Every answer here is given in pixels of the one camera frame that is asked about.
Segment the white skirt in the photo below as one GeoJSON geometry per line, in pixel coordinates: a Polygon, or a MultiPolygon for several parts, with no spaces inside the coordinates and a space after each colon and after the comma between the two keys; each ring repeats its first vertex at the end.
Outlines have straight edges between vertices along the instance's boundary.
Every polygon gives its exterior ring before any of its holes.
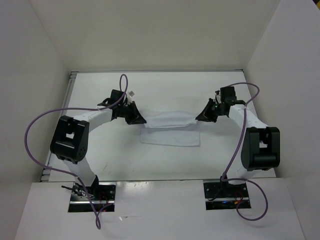
{"type": "Polygon", "coordinates": [[[142,144],[199,147],[200,130],[196,115],[187,111],[150,111],[141,113],[146,120],[140,130],[142,144]]]}

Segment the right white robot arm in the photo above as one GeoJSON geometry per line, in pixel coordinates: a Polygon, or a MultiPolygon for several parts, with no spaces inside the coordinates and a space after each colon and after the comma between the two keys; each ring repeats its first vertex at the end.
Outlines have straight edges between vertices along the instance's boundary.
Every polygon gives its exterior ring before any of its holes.
{"type": "Polygon", "coordinates": [[[237,190],[237,185],[249,182],[257,173],[277,168],[280,165],[280,130],[262,122],[248,105],[260,93],[244,101],[236,96],[235,83],[224,86],[210,98],[195,118],[200,122],[216,123],[219,117],[228,117],[240,127],[240,136],[235,151],[220,177],[219,191],[229,197],[237,190]]]}

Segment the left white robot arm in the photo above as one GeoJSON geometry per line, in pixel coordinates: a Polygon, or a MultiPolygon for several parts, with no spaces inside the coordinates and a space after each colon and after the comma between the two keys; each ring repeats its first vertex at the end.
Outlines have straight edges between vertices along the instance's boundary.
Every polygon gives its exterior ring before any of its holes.
{"type": "Polygon", "coordinates": [[[91,170],[86,159],[89,133],[94,129],[117,118],[124,118],[128,125],[142,125],[147,121],[140,114],[136,103],[127,94],[113,89],[110,97],[97,105],[100,110],[59,118],[50,151],[62,160],[69,172],[75,175],[77,186],[88,200],[94,200],[102,191],[98,176],[91,170]]]}

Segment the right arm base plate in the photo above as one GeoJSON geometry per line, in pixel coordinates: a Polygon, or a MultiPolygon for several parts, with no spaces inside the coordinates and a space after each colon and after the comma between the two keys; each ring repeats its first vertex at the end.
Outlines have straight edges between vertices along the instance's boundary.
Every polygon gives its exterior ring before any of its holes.
{"type": "Polygon", "coordinates": [[[245,183],[233,185],[220,181],[204,181],[204,198],[206,210],[250,209],[251,203],[245,183]]]}

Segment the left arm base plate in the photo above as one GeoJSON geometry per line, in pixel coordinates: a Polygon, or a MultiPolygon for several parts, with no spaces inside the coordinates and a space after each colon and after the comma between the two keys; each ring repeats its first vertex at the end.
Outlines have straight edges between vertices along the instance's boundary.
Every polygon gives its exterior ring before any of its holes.
{"type": "MultiPolygon", "coordinates": [[[[69,213],[93,212],[90,201],[82,186],[74,183],[72,188],[68,187],[67,189],[71,191],[68,206],[69,213]]],[[[97,212],[101,209],[102,212],[113,212],[115,210],[116,183],[100,182],[97,193],[93,194],[93,192],[89,190],[89,197],[97,212]]]]}

